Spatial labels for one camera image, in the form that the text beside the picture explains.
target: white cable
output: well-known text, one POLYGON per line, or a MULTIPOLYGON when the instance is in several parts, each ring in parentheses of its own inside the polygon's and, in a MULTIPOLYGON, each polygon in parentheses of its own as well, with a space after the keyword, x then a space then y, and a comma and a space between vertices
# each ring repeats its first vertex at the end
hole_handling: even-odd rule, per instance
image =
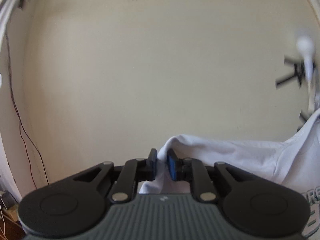
POLYGON ((4 222, 4 217, 3 217, 3 214, 2 214, 2 207, 1 207, 1 205, 0 205, 0 212, 1 212, 1 217, 2 217, 2 220, 3 220, 3 230, 4 231, 2 231, 2 229, 1 229, 1 232, 2 232, 2 234, 4 235, 4 240, 7 240, 8 238, 5 236, 5 222, 4 222))

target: silver screw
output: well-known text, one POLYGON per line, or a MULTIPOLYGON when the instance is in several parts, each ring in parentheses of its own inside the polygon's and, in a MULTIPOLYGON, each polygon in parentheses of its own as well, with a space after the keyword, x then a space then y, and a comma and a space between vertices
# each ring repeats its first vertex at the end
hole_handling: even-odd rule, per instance
POLYGON ((128 199, 128 195, 123 192, 117 192, 112 195, 114 201, 124 201, 128 199))
POLYGON ((212 201, 212 200, 215 200, 216 197, 217 197, 217 195, 212 192, 204 192, 204 193, 200 194, 200 198, 203 201, 212 201))

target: white light bulb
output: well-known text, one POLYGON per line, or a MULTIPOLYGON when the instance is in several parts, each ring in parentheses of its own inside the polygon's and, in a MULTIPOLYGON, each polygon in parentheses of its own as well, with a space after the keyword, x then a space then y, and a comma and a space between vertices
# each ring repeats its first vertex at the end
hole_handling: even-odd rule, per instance
POLYGON ((315 54, 315 45, 309 36, 300 36, 297 39, 297 50, 304 59, 304 69, 306 80, 312 79, 313 73, 313 56, 315 54))

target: black circular joint cover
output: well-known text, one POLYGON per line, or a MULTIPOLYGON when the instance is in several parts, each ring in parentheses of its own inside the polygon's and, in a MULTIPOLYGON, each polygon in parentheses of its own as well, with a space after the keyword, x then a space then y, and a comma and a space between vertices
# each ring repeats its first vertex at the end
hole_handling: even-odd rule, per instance
POLYGON ((103 197, 83 181, 60 181, 31 192, 19 205, 23 227, 50 238, 74 236, 92 228, 105 212, 103 197))
POLYGON ((264 179, 239 183, 225 197, 223 211, 241 231, 275 238, 302 232, 310 216, 302 195, 264 179))

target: ribbed surface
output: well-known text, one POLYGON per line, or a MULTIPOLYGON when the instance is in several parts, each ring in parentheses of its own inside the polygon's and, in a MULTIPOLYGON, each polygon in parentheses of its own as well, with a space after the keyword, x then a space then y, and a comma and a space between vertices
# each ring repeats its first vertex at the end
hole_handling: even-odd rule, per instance
MULTIPOLYGON (((26 239, 42 238, 27 236, 26 239)), ((112 206, 107 216, 96 227, 79 236, 68 238, 68 240, 227 239, 262 240, 230 226, 215 205, 198 203, 191 195, 186 194, 137 195, 130 203, 112 206)))

